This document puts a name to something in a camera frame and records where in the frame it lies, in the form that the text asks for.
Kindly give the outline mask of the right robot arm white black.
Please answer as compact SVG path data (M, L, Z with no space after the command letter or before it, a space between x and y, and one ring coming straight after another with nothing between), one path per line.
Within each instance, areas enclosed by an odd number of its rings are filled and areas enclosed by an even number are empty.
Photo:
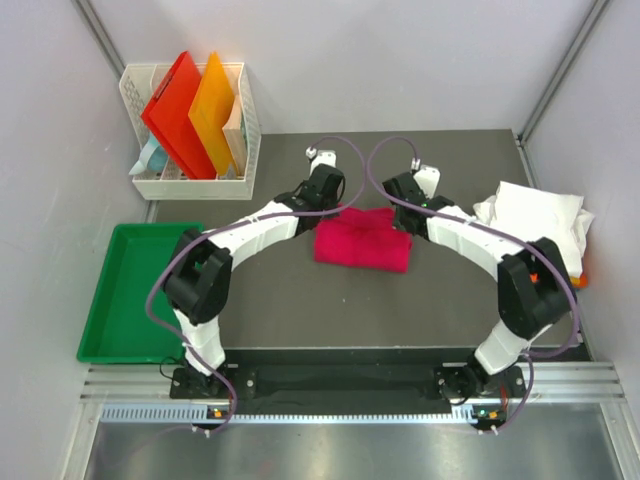
M497 324L466 364L441 381L444 396L492 394L503 372L576 304L558 246L546 237L523 242L490 232L453 201L428 197L416 171L384 181L382 189L394 205L395 228L451 249L496 281Z

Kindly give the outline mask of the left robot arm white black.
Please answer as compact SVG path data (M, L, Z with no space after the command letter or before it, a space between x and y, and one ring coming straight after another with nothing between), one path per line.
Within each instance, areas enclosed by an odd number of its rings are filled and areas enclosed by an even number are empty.
M314 229L320 211L336 208L344 192L344 174L320 164L292 192L267 203L247 224L238 221L229 231L210 235L172 268L162 290L178 319L187 343L206 361L196 367L192 384L205 396L226 387L219 314L224 309L234 268L262 250Z

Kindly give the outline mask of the magenta t shirt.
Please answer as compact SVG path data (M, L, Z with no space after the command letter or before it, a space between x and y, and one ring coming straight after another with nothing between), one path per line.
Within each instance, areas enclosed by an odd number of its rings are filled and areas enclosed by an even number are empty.
M347 208L316 228L314 260L349 268L405 274L409 270L411 236L396 230L389 208Z

